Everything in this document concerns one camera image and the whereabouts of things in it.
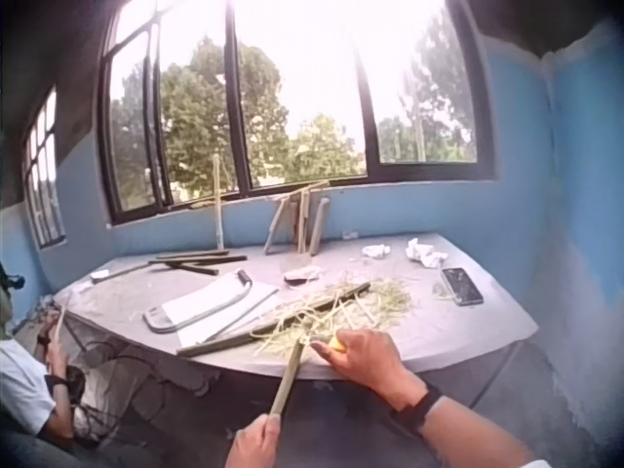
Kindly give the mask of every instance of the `window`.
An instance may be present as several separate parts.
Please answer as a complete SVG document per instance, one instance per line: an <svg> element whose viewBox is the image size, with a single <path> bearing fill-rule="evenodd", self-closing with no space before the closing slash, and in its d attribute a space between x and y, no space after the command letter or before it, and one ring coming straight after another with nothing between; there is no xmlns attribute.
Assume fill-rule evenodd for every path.
<svg viewBox="0 0 624 468"><path fill-rule="evenodd" d="M488 90L458 0L134 0L98 128L114 222L334 185L493 178Z"/></svg>
<svg viewBox="0 0 624 468"><path fill-rule="evenodd" d="M36 115L24 148L24 192L40 248L58 244L65 237L57 197L56 109L57 92L52 89Z"/></svg>

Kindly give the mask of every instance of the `table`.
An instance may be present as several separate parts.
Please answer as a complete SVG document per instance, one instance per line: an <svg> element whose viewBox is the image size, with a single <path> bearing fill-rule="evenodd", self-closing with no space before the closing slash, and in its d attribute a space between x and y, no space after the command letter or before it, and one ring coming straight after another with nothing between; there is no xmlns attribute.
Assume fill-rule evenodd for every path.
<svg viewBox="0 0 624 468"><path fill-rule="evenodd" d="M431 244L436 251L448 253L446 267L463 267L485 298L484 304L458 307L452 300L439 300L432 291L442 283L437 269L426 269L408 260L405 247L413 236L392 236L324 244L313 264L324 268L321 281L310 283L309 291L319 290L339 281L345 272L364 279L397 278L406 285L414 306L399 327L391 330L404 364L412 371L430 371L452 366L530 337L537 325L518 302L468 254L435 233L419 235L420 242ZM376 260L361 256L362 247L386 244L391 253ZM245 254L244 262L219 265L221 273L243 268L255 281L279 286L278 296L284 301L300 296L301 291L287 287L283 274L300 264L295 253L264 255L261 247L237 249ZM153 255L121 257L102 265L111 273L145 262ZM69 314L90 326L121 337L133 344L174 354L179 347L176 333L156 334L142 320L142 313L162 303L203 288L213 277L172 270L162 265L129 273L94 285L89 276L59 292L55 299L63 304L71 294ZM257 344L242 346L193 358L206 365L280 376L285 359L272 355L254 355ZM298 378L336 379L332 369L309 353Z"/></svg>

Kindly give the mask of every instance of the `window frame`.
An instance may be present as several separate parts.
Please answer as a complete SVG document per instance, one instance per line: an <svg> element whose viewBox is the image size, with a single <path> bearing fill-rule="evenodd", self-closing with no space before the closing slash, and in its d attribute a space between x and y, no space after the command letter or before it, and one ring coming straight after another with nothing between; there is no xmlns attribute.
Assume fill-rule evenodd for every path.
<svg viewBox="0 0 624 468"><path fill-rule="evenodd" d="M48 101L52 93L55 93L55 111L53 115L53 122L48 128ZM34 238L37 241L37 246L40 250L46 249L51 246L62 243L65 240L65 230L60 215L59 199L56 190L56 180L53 183L50 181L50 166L48 161L48 143L49 139L52 139L55 153L55 167L54 171L57 172L57 109L58 109L58 93L55 86L52 86L44 94L43 103L37 107L31 124L27 127L23 146L22 146L22 186L24 198L28 206L28 213L30 215L30 224L34 233ZM39 124L40 116L44 116L43 124L43 139L39 143ZM30 140L35 137L35 155L32 155L32 149ZM41 161L40 157L44 154L45 161ZM46 180L41 180L41 165L45 164L46 167ZM33 174L33 168L36 168L37 172L37 187L35 190L35 177ZM46 186L47 195L44 196L42 187ZM50 208L50 214L46 213L46 205ZM57 236L53 237L51 226L57 232Z"/></svg>
<svg viewBox="0 0 624 468"><path fill-rule="evenodd" d="M476 27L470 20L469 7L461 0L446 0L446 7L453 23L466 67L473 113L477 145L477 161L470 163L452 162L414 162L382 163L379 154L377 127L374 120L371 89L367 73L357 50L354 49L355 67L362 123L365 137L365 160L367 173L330 179L331 186L366 185L374 183L412 182L412 181L457 181L457 180L494 180L496 178L495 141L492 123L492 110L489 98L486 58L478 43ZM108 202L112 224L155 216L158 214L188 209L198 202L212 200L214 196L200 197L187 202L175 203L170 187L169 170L165 154L165 144L161 122L160 101L160 36L155 47L155 57L150 57L150 47L154 27L160 34L161 18L176 8L177 2L163 10L155 11L152 17L139 26L119 43L113 44L116 27L120 17L117 11L109 21L103 41L97 86L97 139L100 153L103 188ZM225 44L223 48L226 107L229 119L230 146L234 160L238 192L221 194L224 201L239 200L286 193L308 185L314 180L284 183L267 187L253 187L251 164L247 151L245 123L239 86L238 39L233 0L225 0ZM115 180L114 157L111 152L112 133L110 125L110 76L114 57L140 34L147 33L147 51L143 62L143 120L145 130L145 152L150 169L150 179L154 203L145 207L123 211L119 190ZM150 118L154 128L149 128ZM161 180L157 180L160 170Z"/></svg>

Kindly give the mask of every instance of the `hand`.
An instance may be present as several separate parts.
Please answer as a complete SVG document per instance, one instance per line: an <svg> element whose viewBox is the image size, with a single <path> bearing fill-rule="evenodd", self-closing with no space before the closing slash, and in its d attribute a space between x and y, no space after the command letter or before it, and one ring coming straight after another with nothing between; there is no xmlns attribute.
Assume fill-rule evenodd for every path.
<svg viewBox="0 0 624 468"><path fill-rule="evenodd" d="M50 330L59 322L60 313L57 310L48 310L43 318L43 325L39 334L41 336L48 336Z"/></svg>
<svg viewBox="0 0 624 468"><path fill-rule="evenodd" d="M318 341L311 345L336 372L369 387L396 410L415 405L427 393L425 383L403 366L388 333L339 330L336 338L345 352Z"/></svg>
<svg viewBox="0 0 624 468"><path fill-rule="evenodd" d="M46 362L50 367L50 373L60 378L66 378L67 375L67 353L58 341L52 339L48 345L48 354Z"/></svg>
<svg viewBox="0 0 624 468"><path fill-rule="evenodd" d="M279 438L279 414L263 414L236 433L225 468L273 468Z"/></svg>

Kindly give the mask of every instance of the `smartphone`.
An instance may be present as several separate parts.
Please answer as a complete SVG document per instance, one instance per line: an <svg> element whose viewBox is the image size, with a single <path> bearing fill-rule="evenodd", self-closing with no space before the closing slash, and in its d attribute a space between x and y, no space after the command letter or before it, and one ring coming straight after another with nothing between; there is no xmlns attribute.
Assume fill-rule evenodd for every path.
<svg viewBox="0 0 624 468"><path fill-rule="evenodd" d="M457 305L477 305L484 303L484 297L463 268L444 268L442 276L452 292Z"/></svg>

